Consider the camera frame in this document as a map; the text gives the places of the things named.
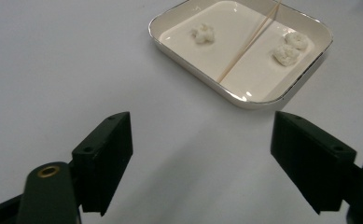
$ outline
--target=brass screw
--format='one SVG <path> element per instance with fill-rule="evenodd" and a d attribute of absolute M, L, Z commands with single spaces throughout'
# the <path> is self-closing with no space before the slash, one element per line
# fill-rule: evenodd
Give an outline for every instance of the brass screw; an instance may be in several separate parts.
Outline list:
<path fill-rule="evenodd" d="M 51 177 L 59 173 L 60 167 L 59 166 L 47 166 L 42 170 L 38 171 L 38 176 L 41 178 Z"/>

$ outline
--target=rectangular tray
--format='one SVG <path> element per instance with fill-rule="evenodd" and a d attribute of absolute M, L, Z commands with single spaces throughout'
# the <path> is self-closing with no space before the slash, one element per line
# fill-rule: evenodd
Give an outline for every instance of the rectangular tray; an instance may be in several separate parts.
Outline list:
<path fill-rule="evenodd" d="M 149 33 L 162 52 L 233 104 L 246 109 L 275 105 L 300 88 L 332 43 L 325 24 L 293 8 L 280 5 L 242 59 L 216 82 L 275 4 L 272 0 L 189 0 L 152 20 Z M 214 28 L 214 42 L 195 42 L 191 30 L 202 23 Z M 309 37 L 309 47 L 300 52 L 297 63 L 282 66 L 272 51 L 294 31 Z"/>

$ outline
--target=white food item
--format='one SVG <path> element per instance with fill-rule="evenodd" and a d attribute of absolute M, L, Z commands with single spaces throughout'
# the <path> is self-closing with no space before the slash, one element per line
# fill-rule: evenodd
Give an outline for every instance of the white food item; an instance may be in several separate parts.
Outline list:
<path fill-rule="evenodd" d="M 214 29 L 206 23 L 202 23 L 199 27 L 192 29 L 192 34 L 195 36 L 195 41 L 198 44 L 204 42 L 214 42 Z"/>
<path fill-rule="evenodd" d="M 309 45 L 307 36 L 299 32 L 286 34 L 286 42 L 288 45 L 296 49 L 306 49 L 307 46 Z"/>
<path fill-rule="evenodd" d="M 283 44 L 274 49 L 273 56 L 280 64 L 290 66 L 298 60 L 300 52 L 288 44 Z"/>

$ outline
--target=chopstick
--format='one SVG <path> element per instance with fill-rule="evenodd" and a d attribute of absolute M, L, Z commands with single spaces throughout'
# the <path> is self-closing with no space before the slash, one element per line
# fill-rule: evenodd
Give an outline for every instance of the chopstick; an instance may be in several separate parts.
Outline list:
<path fill-rule="evenodd" d="M 268 21 L 268 19 L 274 14 L 274 12 L 279 8 L 282 0 L 279 0 L 277 4 L 272 8 L 272 10 L 268 13 L 265 20 L 260 24 L 259 28 L 253 33 L 251 38 L 248 42 L 244 45 L 242 50 L 239 51 L 239 53 L 230 61 L 228 66 L 225 68 L 225 70 L 222 72 L 221 76 L 216 80 L 217 83 L 220 83 L 225 76 L 230 72 L 230 70 L 234 67 L 235 64 L 239 62 L 239 60 L 243 57 L 243 55 L 247 52 L 247 50 L 251 47 L 251 45 L 254 43 L 254 41 L 257 39 L 260 30 L 265 25 L 265 23 Z"/>

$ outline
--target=wooden skewer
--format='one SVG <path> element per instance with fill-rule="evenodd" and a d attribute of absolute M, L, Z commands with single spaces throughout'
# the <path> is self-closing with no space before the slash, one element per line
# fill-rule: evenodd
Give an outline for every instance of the wooden skewer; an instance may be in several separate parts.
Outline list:
<path fill-rule="evenodd" d="M 246 42 L 246 44 L 244 45 L 244 47 L 233 58 L 233 60 L 230 61 L 230 63 L 228 64 L 228 66 L 226 67 L 226 69 L 224 70 L 224 72 L 221 74 L 221 76 L 216 80 L 216 82 L 220 83 L 225 78 L 225 76 L 230 72 L 230 70 L 234 67 L 234 65 L 237 64 L 237 62 L 239 62 L 239 60 L 243 57 L 243 55 L 245 54 L 245 52 L 251 47 L 251 45 L 257 39 L 258 34 L 259 34 L 260 30 L 262 29 L 262 27 L 265 25 L 266 21 L 268 21 L 268 19 L 274 14 L 274 12 L 277 10 L 277 8 L 279 8 L 279 6 L 281 4 L 281 1 L 282 0 L 279 0 L 277 2 L 277 4 L 274 6 L 274 8 L 272 8 L 272 10 L 266 16 L 265 20 L 260 24 L 259 28 L 253 33 L 253 35 L 251 36 L 251 38 L 248 40 L 248 42 Z"/>

